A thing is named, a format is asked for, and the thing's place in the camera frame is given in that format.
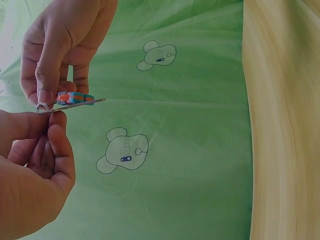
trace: wooden surface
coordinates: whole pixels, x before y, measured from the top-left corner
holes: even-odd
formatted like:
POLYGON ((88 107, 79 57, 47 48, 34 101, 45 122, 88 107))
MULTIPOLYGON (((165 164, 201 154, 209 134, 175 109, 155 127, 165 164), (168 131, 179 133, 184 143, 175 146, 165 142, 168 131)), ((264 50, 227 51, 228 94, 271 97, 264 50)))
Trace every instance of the wooden surface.
POLYGON ((251 240, 320 239, 319 0, 244 0, 251 240))

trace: green fabric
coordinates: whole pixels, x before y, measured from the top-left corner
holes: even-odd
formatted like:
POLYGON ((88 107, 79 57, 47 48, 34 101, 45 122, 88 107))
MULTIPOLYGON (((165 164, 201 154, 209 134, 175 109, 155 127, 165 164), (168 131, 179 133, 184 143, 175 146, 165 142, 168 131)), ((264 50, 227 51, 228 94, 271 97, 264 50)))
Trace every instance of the green fabric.
MULTIPOLYGON (((0 109, 35 111, 19 57, 48 2, 0 4, 0 109)), ((24 239, 249 239, 242 23, 240 0, 119 0, 90 67, 90 93, 107 101, 65 111, 76 185, 58 219, 24 239)))

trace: fingernail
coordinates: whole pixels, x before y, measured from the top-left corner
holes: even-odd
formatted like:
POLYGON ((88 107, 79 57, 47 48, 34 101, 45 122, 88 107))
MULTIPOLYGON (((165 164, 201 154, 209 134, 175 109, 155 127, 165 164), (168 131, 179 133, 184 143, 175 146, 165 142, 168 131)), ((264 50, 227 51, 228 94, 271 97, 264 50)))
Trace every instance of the fingernail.
POLYGON ((51 94, 49 91, 39 90, 38 103, 51 104, 51 94))

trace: bear face print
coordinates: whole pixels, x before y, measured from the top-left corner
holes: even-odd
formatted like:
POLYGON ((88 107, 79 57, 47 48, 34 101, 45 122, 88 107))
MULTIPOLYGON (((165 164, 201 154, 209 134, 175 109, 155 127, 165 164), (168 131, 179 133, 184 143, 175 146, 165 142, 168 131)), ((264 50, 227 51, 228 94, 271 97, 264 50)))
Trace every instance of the bear face print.
POLYGON ((105 155, 96 163, 96 168, 100 173, 110 174, 118 166, 135 170, 144 163, 149 148, 145 135, 127 136, 126 129, 114 128, 108 132, 107 139, 109 144, 105 155))
POLYGON ((156 41, 148 41, 144 45, 143 50, 146 52, 144 60, 136 66, 140 71, 148 71, 154 65, 169 65, 175 60, 177 53, 175 46, 159 46, 156 41))

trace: safety pin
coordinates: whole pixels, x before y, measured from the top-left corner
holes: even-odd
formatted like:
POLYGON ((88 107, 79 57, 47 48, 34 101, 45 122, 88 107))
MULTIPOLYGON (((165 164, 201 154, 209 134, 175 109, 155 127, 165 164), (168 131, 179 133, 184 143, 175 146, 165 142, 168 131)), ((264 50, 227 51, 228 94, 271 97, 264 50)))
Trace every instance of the safety pin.
POLYGON ((106 98, 100 98, 100 99, 95 99, 95 100, 91 100, 91 101, 84 101, 84 102, 79 102, 79 103, 75 103, 75 104, 71 104, 71 105, 66 105, 66 106, 58 107, 58 108, 51 109, 51 110, 46 103, 40 102, 36 105, 35 111, 39 115, 52 114, 54 112, 58 112, 58 111, 66 110, 66 109, 71 109, 71 108, 79 107, 82 105, 95 104, 95 103, 103 102, 105 100, 106 100, 106 98), (40 107, 44 107, 46 109, 46 111, 40 112, 40 107))

